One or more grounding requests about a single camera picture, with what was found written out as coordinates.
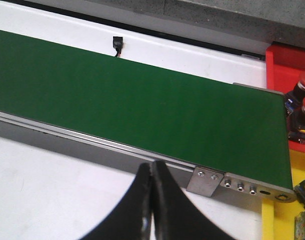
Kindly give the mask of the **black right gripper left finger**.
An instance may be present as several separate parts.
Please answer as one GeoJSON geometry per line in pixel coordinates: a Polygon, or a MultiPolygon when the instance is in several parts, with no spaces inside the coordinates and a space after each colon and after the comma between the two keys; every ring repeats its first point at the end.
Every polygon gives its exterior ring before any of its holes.
{"type": "Polygon", "coordinates": [[[114,209],[82,239],[149,240],[152,221],[150,194],[150,165],[143,163],[114,209]]]}

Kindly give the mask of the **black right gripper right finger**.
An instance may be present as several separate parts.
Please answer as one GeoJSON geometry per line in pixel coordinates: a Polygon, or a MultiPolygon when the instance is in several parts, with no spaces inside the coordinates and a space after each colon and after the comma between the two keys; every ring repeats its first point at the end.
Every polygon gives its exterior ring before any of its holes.
{"type": "Polygon", "coordinates": [[[183,193],[163,161],[152,164],[151,204],[157,240],[232,240],[183,193]]]}

